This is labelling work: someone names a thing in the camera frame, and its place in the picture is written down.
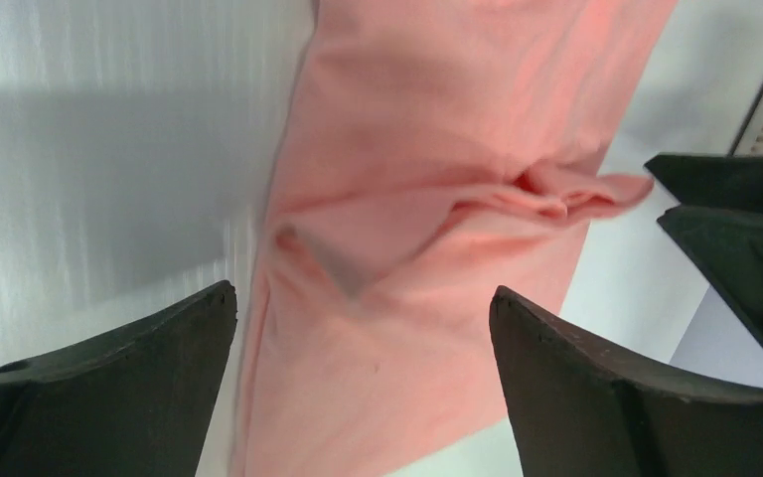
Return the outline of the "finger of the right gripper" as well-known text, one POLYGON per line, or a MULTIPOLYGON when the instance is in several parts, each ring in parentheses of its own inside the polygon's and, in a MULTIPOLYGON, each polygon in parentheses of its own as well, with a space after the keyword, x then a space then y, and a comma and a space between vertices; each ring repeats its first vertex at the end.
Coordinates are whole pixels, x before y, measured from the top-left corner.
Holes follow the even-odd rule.
POLYGON ((677 206, 657 223, 763 349, 763 214, 677 206))
POLYGON ((645 168, 682 205, 763 214, 763 156, 659 154, 645 168))

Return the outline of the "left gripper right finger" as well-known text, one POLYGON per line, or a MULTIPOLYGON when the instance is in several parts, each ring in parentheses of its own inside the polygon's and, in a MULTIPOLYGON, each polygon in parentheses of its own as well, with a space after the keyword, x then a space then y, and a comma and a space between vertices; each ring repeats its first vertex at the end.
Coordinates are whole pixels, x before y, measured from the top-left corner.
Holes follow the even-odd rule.
POLYGON ((682 370, 501 286, 494 355, 527 476, 763 476, 763 389, 682 370))

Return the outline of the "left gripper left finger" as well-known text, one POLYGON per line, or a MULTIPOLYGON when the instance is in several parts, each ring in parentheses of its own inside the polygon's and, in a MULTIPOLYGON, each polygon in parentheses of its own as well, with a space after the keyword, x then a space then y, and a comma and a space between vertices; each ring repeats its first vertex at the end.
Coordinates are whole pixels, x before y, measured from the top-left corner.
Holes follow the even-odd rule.
POLYGON ((0 476, 192 476, 236 328, 217 282, 150 316, 0 367, 0 476))

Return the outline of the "pink t shirt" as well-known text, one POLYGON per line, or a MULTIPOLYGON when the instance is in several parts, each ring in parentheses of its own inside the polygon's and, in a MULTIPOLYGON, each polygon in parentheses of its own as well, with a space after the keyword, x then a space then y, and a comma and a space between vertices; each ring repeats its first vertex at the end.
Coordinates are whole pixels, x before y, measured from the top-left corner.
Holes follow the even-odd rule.
POLYGON ((558 311, 671 1, 320 1, 257 247, 234 476, 382 476, 507 410, 506 285, 558 311))

